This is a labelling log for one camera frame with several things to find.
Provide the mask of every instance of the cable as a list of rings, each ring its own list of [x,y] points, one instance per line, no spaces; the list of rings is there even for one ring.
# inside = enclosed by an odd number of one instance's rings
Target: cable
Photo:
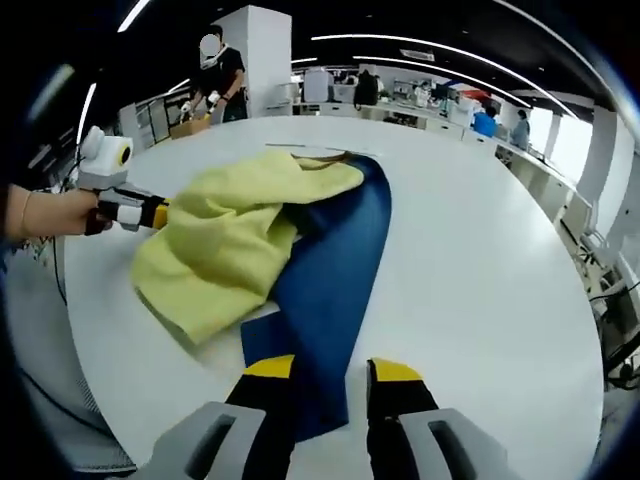
[[[88,422],[87,420],[85,420],[84,418],[80,418],[79,416],[77,416],[75,413],[73,413],[71,410],[69,410],[68,408],[60,405],[53,397],[51,397],[51,395],[49,395],[44,388],[42,388],[38,382],[36,382],[33,377],[31,375],[29,375],[24,369],[18,367],[18,370],[20,371],[20,373],[27,379],[29,380],[29,382],[31,383],[31,385],[33,385],[36,390],[38,390],[38,392],[40,392],[40,394],[46,398],[54,407],[56,407],[58,410],[60,410],[62,413],[68,415],[69,417],[73,418],[76,422],[84,425],[87,428],[90,428],[96,432],[98,432],[101,435],[104,435],[107,438],[110,439],[115,439],[115,437],[113,436],[113,433],[111,433],[108,430],[105,430],[103,428],[98,427],[97,425],[94,425],[91,422]]]
[[[58,253],[57,253],[57,245],[56,245],[56,237],[53,238],[53,270],[56,274],[56,285],[58,286],[58,292],[60,292],[60,296],[62,297],[62,301],[65,305],[67,305],[67,297],[62,291],[62,285],[60,284],[60,276],[58,275]]]
[[[636,283],[633,287],[627,288],[626,290],[622,290],[616,293],[610,293],[609,295],[600,295],[599,297],[593,297],[589,302],[593,302],[594,300],[601,300],[603,298],[615,297],[616,295],[624,295],[625,293],[629,293],[631,290],[640,285],[640,282]]]

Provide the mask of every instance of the person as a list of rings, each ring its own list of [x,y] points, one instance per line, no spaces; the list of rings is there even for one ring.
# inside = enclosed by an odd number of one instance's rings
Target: person
[[[473,116],[473,128],[474,131],[487,137],[493,137],[498,128],[495,116],[498,112],[492,106],[488,106],[484,109],[484,112],[478,112]]]
[[[207,99],[207,108],[211,108],[213,104],[208,97],[216,91],[220,98],[215,108],[224,108],[223,122],[247,118],[247,102],[242,88],[245,74],[242,56],[238,50],[223,43],[221,26],[211,25],[208,34],[218,38],[220,50],[216,56],[208,56],[204,64],[201,62],[200,70],[194,79],[196,93],[189,102],[189,108],[191,111],[195,110],[203,98]]]
[[[8,240],[16,242],[27,238],[59,235],[83,235],[87,217],[97,208],[98,197],[86,190],[65,193],[30,192],[10,185],[4,232]],[[98,215],[105,229],[112,223]]]
[[[511,132],[511,144],[522,150],[526,150],[529,147],[531,125],[529,125],[529,120],[527,120],[527,112],[524,110],[518,110],[518,116],[520,117],[520,120],[518,121],[516,128]]]

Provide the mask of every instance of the office desk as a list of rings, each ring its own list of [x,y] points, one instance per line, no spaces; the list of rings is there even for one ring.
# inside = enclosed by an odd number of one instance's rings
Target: office desk
[[[331,117],[245,120],[166,141],[132,158],[129,180],[173,196],[202,170],[267,144],[373,155],[393,197],[389,236],[347,374],[350,424],[299,444],[289,478],[371,478],[365,370],[372,356],[420,372],[442,407],[458,408],[507,448],[524,479],[582,475],[602,412],[598,337],[575,267],[523,186],[462,142]],[[80,362],[105,419],[137,464],[169,427],[206,401],[224,400],[243,371],[237,325],[187,352],[138,300],[129,268],[149,235],[116,226],[69,238],[65,246]]]

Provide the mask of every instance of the person in blue shirt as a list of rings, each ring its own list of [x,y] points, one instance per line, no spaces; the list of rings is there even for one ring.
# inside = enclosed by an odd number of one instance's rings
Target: person in blue shirt
[[[516,128],[513,129],[513,132],[511,132],[511,144],[522,150],[526,150],[529,147],[531,126],[527,120],[527,112],[518,110],[518,116],[520,117],[520,121],[516,125]]]
[[[484,112],[478,112],[473,116],[473,128],[476,132],[487,137],[493,137],[498,128],[495,116],[498,112],[493,107],[486,107]]]

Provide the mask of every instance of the window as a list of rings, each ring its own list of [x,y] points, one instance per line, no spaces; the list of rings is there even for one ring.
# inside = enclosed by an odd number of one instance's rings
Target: window
[[[553,112],[544,108],[533,107],[529,115],[529,125],[531,126],[531,134],[529,135],[529,143],[534,150],[544,153],[547,147],[547,139],[549,138],[549,130],[551,129],[551,120]]]
[[[551,163],[569,180],[577,183],[587,163],[593,125],[564,115],[560,119],[558,139],[551,153]]]

